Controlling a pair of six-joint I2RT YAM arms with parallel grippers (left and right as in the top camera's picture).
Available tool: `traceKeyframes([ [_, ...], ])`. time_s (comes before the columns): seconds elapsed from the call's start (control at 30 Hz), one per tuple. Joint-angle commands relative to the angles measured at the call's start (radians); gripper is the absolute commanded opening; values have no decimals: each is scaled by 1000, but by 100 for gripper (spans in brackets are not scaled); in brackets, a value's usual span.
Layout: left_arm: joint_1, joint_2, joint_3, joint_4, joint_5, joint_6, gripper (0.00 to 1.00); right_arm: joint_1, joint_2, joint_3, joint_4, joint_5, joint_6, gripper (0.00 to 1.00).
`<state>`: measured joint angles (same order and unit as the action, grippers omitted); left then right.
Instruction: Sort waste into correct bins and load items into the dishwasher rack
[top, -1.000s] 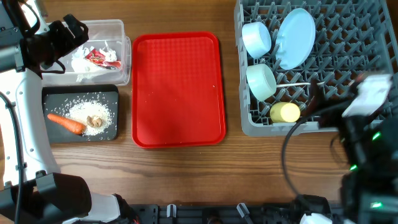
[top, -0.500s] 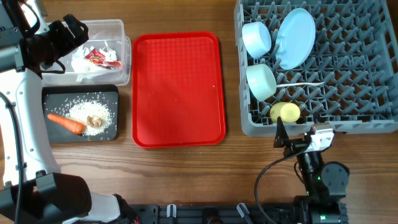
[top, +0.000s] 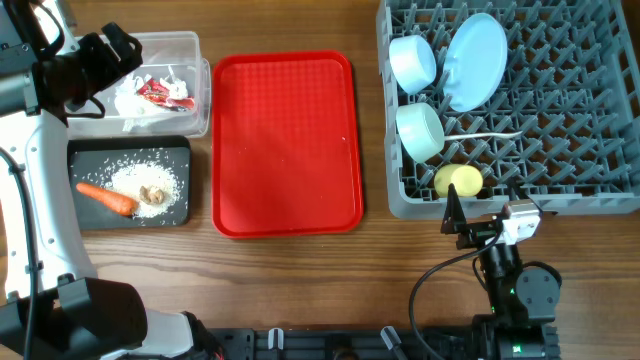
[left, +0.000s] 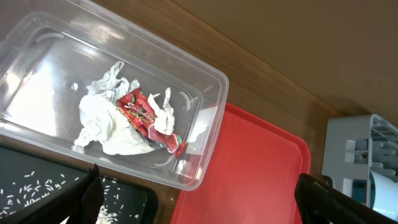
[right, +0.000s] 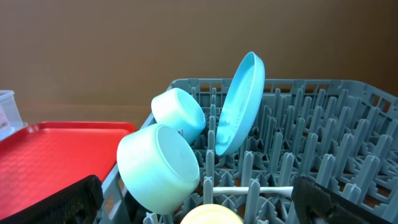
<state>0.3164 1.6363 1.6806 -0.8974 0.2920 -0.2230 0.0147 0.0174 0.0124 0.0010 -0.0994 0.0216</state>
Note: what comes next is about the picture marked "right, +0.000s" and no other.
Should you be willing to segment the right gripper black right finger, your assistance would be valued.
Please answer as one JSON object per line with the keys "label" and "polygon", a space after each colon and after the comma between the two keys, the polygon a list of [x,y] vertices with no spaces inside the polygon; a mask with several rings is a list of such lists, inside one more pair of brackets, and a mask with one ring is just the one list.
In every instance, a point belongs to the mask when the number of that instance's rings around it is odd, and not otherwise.
{"label": "right gripper black right finger", "polygon": [[319,219],[327,224],[391,224],[306,177],[297,177],[293,187],[292,201],[300,224]]}

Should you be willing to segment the large light blue plate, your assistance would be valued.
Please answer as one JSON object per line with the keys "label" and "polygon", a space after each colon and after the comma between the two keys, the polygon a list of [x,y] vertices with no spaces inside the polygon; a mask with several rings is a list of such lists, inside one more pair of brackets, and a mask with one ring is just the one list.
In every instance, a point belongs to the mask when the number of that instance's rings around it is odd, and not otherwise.
{"label": "large light blue plate", "polygon": [[219,156],[235,153],[249,134],[259,110],[266,79],[263,61],[254,52],[242,59],[220,113],[215,139]]}

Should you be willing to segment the light blue bowl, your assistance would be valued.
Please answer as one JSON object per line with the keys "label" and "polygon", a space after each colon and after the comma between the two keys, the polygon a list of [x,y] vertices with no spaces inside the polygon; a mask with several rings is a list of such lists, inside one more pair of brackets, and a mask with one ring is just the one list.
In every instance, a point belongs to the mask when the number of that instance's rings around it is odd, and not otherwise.
{"label": "light blue bowl", "polygon": [[151,101],[152,115],[157,123],[182,130],[191,144],[205,128],[205,114],[194,97],[181,88],[172,88]]}

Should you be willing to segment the light green bowl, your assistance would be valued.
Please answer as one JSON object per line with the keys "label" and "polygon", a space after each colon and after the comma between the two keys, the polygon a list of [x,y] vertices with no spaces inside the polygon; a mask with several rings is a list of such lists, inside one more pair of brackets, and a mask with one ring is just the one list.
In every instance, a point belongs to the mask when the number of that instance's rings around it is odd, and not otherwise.
{"label": "light green bowl", "polygon": [[176,130],[162,124],[123,137],[117,164],[129,193],[143,207],[161,215],[178,209],[200,181],[190,145]]}

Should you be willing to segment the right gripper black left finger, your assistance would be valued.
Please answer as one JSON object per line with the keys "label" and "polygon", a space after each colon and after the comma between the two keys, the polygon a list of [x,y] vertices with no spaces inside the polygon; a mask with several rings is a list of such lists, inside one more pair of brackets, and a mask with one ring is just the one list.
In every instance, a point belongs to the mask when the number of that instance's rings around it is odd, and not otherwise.
{"label": "right gripper black left finger", "polygon": [[92,224],[104,202],[102,182],[89,175],[1,220],[1,224]]}

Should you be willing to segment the white plastic spoon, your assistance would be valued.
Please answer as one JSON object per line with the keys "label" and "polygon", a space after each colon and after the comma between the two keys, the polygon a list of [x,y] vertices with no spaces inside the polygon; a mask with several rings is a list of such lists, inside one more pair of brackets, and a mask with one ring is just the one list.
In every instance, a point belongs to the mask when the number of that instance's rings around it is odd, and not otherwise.
{"label": "white plastic spoon", "polygon": [[[292,186],[287,187],[260,187],[261,194],[280,194],[291,198],[293,192]],[[248,194],[249,187],[214,187],[213,195],[244,195]]]}

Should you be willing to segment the yellow plastic cup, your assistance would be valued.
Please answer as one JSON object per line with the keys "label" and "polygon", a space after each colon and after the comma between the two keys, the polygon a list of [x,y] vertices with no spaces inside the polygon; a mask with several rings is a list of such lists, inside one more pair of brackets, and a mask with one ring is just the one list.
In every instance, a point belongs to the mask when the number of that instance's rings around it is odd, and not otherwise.
{"label": "yellow plastic cup", "polygon": [[243,221],[232,210],[211,203],[188,212],[180,224],[243,224]]}

